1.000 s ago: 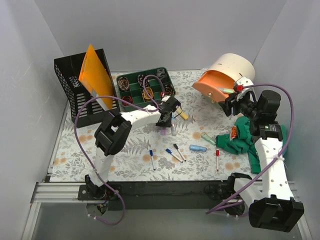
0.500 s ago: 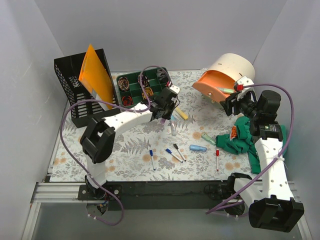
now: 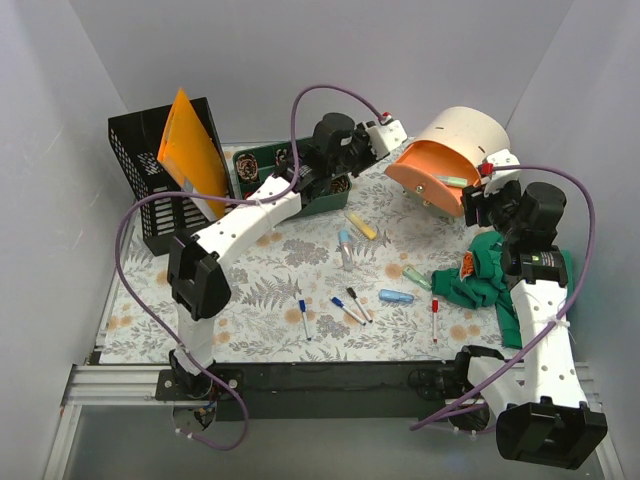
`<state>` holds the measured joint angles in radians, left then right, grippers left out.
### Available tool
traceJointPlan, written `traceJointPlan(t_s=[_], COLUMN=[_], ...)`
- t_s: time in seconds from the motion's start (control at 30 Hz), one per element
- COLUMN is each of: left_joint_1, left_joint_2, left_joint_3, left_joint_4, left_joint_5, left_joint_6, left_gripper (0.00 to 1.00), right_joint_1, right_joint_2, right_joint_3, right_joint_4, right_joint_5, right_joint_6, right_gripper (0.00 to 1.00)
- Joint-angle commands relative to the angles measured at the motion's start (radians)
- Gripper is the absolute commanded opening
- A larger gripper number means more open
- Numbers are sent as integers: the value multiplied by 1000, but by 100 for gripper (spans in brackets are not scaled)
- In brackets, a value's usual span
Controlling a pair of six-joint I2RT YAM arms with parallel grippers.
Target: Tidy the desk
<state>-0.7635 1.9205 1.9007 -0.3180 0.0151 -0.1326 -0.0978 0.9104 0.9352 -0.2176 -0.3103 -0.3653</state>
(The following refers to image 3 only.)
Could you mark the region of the cream cylindrical drawer box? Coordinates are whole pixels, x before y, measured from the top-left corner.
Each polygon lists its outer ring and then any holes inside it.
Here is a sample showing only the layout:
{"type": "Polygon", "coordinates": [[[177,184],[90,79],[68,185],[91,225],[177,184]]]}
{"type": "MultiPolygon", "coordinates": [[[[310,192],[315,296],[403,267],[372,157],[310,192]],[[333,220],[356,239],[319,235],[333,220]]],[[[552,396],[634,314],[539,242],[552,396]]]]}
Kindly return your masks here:
{"type": "Polygon", "coordinates": [[[469,186],[477,186],[477,167],[482,161],[510,147],[508,134],[498,121],[479,110],[455,106],[442,111],[387,166],[385,174],[424,202],[461,217],[462,189],[447,186],[437,177],[463,178],[469,186]]]}

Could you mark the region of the yellow highlighter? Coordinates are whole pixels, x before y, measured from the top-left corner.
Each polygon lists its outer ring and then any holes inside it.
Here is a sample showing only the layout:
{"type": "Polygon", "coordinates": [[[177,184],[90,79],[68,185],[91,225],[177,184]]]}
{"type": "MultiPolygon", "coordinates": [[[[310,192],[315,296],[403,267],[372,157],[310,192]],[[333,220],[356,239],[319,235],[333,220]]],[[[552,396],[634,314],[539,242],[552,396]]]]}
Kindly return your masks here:
{"type": "Polygon", "coordinates": [[[367,239],[374,240],[377,232],[353,212],[346,212],[345,218],[351,222],[367,239]]]}

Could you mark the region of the orange plastic folder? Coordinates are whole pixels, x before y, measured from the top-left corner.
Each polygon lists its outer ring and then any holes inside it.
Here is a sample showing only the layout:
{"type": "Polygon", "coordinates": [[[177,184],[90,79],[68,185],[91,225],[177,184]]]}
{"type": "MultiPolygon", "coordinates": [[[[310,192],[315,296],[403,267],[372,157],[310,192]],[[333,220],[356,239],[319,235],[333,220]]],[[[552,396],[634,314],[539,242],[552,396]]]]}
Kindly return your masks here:
{"type": "Polygon", "coordinates": [[[169,110],[157,160],[182,191],[220,198],[228,196],[224,156],[182,88],[169,110]]]}

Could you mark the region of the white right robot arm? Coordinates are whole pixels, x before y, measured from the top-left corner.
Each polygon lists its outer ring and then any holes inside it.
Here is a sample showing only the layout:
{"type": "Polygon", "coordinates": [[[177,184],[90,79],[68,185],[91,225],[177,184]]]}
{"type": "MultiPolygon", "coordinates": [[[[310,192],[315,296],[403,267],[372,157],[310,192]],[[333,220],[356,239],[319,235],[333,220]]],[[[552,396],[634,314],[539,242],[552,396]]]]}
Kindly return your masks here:
{"type": "Polygon", "coordinates": [[[576,470],[608,425],[588,405],[561,311],[569,274],[554,240],[565,194],[548,183],[522,187],[511,180],[491,192],[464,188],[462,205],[468,225],[491,226],[503,237],[501,266],[519,321],[524,380],[518,382],[504,360],[474,356],[453,371],[453,387],[464,397],[482,393],[496,417],[503,458],[576,470]]]}

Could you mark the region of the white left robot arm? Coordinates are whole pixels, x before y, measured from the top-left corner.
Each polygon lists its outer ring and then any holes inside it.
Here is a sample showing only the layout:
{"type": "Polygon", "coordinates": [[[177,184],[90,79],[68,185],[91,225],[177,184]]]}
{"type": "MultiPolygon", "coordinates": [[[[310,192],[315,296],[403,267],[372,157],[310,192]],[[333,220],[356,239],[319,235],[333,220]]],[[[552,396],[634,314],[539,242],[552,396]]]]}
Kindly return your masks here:
{"type": "Polygon", "coordinates": [[[174,381],[188,398],[200,400],[212,390],[206,369],[214,363],[213,319],[230,301],[227,274],[233,263],[269,229],[327,193],[335,179],[358,176],[405,139],[390,122],[355,123],[328,113],[309,142],[277,165],[246,203],[194,234],[175,236],[168,282],[177,304],[179,344],[169,358],[174,381]]]}

